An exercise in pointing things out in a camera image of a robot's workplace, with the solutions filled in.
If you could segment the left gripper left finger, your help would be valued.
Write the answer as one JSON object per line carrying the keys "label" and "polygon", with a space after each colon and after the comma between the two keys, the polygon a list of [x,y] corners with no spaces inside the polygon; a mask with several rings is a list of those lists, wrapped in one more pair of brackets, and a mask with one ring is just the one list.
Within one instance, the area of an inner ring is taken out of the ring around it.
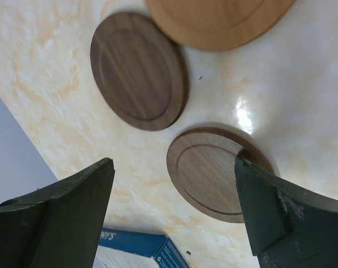
{"label": "left gripper left finger", "polygon": [[92,267],[114,181],[103,158],[0,204],[0,267]]}

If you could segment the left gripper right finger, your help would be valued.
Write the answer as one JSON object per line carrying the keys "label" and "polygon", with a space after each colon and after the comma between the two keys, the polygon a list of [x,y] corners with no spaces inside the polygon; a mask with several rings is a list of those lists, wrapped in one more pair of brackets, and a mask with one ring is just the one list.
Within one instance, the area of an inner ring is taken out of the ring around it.
{"label": "left gripper right finger", "polygon": [[236,188],[260,267],[338,267],[338,200],[236,157]]}

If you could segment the dark walnut coaster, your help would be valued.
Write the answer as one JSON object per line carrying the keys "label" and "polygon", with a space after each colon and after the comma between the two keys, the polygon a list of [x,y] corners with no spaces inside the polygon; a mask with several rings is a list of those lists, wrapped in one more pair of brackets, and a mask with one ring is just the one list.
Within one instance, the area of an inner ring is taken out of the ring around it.
{"label": "dark walnut coaster", "polygon": [[149,17],[123,11],[104,19],[90,62],[104,100],[129,125],[159,131],[179,119],[189,94],[185,60]]}
{"label": "dark walnut coaster", "polygon": [[234,172],[237,156],[279,174],[250,134],[225,125],[183,131],[169,145],[166,165],[174,187],[195,209],[223,222],[244,223]]}

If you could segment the light wood coaster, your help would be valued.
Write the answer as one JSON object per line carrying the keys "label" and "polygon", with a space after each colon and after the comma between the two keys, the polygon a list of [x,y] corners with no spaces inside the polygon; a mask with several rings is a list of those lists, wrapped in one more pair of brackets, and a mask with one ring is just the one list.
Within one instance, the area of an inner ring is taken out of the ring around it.
{"label": "light wood coaster", "polygon": [[273,28],[291,0],[146,0],[156,25],[173,41],[206,51],[228,51]]}

